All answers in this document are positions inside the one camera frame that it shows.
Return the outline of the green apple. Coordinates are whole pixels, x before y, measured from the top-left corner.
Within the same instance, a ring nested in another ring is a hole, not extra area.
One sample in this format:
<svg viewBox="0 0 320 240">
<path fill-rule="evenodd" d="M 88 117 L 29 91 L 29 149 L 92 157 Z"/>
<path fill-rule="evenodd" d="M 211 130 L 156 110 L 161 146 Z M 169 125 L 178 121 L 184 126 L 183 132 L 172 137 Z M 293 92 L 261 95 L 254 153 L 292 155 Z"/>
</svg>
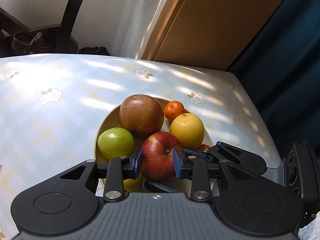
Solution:
<svg viewBox="0 0 320 240">
<path fill-rule="evenodd" d="M 100 153 L 106 159 L 131 156 L 135 150 L 135 139 L 126 129 L 115 127 L 101 133 L 97 140 Z"/>
<path fill-rule="evenodd" d="M 143 175 L 139 174 L 137 179 L 126 179 L 123 181 L 124 191 L 126 194 L 130 192 L 139 192 L 143 185 Z"/>
</svg>

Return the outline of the small orange mandarin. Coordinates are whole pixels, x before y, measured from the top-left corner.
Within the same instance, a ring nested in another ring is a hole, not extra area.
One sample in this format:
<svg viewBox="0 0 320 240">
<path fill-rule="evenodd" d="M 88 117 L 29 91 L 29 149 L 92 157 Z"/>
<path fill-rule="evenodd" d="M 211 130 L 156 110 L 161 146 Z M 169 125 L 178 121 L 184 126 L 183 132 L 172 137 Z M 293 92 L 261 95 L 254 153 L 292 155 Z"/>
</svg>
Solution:
<svg viewBox="0 0 320 240">
<path fill-rule="evenodd" d="M 184 114 L 184 105 L 179 101 L 171 101 L 164 107 L 164 115 L 169 122 Z"/>
</svg>

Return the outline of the dull brownish red apple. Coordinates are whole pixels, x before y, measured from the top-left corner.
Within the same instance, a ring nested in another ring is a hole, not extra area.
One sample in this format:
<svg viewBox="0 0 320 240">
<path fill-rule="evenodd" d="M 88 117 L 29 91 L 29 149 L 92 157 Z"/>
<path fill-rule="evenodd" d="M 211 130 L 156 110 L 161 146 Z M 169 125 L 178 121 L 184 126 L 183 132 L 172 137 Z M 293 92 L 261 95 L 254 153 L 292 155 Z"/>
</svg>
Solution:
<svg viewBox="0 0 320 240">
<path fill-rule="evenodd" d="M 135 94 L 127 97 L 120 105 L 119 123 L 122 128 L 148 137 L 161 130 L 164 112 L 160 102 L 148 95 Z"/>
</svg>

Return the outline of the wooden door panel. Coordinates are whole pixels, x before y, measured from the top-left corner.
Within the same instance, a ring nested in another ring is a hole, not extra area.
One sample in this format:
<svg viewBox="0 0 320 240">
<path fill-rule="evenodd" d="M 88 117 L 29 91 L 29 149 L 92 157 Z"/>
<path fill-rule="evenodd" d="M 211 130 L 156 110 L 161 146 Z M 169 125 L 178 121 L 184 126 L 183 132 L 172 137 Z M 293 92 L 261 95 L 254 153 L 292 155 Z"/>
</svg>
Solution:
<svg viewBox="0 0 320 240">
<path fill-rule="evenodd" d="M 225 70 L 283 0 L 166 0 L 142 59 Z"/>
</svg>

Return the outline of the dark teal curtain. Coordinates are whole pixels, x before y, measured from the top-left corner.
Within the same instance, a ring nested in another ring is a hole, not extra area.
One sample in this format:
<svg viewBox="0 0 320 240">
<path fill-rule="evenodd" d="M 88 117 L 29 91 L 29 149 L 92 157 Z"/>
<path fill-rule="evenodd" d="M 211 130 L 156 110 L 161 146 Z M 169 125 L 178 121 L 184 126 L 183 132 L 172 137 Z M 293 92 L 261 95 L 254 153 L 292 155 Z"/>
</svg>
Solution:
<svg viewBox="0 0 320 240">
<path fill-rule="evenodd" d="M 228 71 L 280 154 L 303 141 L 319 151 L 319 0 L 283 0 Z"/>
</svg>

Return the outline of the floral plaid tablecloth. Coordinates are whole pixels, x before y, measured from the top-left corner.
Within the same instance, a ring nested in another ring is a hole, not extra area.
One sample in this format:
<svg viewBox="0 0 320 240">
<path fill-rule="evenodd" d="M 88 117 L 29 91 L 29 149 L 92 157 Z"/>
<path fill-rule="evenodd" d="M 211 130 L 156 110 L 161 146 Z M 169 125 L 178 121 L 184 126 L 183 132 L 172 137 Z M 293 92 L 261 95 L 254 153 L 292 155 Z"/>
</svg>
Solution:
<svg viewBox="0 0 320 240">
<path fill-rule="evenodd" d="M 1 59 L 1 239 L 23 190 L 93 158 L 105 117 L 132 94 L 177 100 L 211 139 L 281 158 L 253 102 L 228 72 L 135 59 L 44 54 Z"/>
</svg>

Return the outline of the yellow lemon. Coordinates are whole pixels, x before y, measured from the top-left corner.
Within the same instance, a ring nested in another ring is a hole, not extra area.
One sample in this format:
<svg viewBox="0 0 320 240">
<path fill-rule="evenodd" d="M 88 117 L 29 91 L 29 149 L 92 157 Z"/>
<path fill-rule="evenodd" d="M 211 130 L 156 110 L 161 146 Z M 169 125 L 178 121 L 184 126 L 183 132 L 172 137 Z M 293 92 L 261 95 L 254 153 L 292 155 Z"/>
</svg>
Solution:
<svg viewBox="0 0 320 240">
<path fill-rule="evenodd" d="M 191 150 L 197 149 L 204 140 L 204 124 L 198 116 L 191 113 L 176 117 L 170 125 L 169 132 L 184 148 Z"/>
</svg>

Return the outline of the cream round plate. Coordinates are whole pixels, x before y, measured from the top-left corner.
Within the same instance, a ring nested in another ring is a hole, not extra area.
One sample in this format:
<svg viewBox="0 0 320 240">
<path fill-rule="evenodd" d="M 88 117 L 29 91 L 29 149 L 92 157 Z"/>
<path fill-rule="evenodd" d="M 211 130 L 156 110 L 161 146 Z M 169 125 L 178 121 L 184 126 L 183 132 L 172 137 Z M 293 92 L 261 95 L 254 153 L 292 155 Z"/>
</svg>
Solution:
<svg viewBox="0 0 320 240">
<path fill-rule="evenodd" d="M 142 172 L 137 181 L 127 179 L 127 192 L 138 191 L 144 178 L 167 182 L 175 178 L 173 150 L 201 150 L 205 129 L 202 120 L 185 111 L 179 101 L 165 106 L 151 96 L 135 94 L 127 97 L 105 119 L 96 146 L 103 160 L 130 157 L 135 148 L 143 150 Z"/>
</svg>

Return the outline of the shiny red apple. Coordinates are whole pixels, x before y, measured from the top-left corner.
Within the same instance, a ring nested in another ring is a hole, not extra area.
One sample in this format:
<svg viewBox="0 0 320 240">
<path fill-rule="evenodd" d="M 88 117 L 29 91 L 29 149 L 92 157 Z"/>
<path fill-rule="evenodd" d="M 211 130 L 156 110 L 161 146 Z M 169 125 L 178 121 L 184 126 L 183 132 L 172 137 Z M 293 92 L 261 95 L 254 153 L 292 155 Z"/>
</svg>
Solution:
<svg viewBox="0 0 320 240">
<path fill-rule="evenodd" d="M 176 147 L 185 155 L 180 141 L 171 133 L 156 132 L 149 136 L 141 145 L 143 176 L 157 182 L 167 182 L 175 178 L 172 152 Z"/>
</svg>

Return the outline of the black exercise bike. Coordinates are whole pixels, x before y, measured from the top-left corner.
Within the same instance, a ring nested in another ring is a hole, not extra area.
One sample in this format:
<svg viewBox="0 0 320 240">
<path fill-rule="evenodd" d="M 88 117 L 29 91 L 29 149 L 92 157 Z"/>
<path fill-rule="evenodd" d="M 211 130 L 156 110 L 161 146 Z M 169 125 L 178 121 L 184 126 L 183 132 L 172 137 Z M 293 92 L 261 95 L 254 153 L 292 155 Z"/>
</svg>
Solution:
<svg viewBox="0 0 320 240">
<path fill-rule="evenodd" d="M 83 47 L 74 37 L 84 1 L 91 0 L 1 0 L 1 57 L 43 53 L 108 56 L 105 47 Z"/>
</svg>

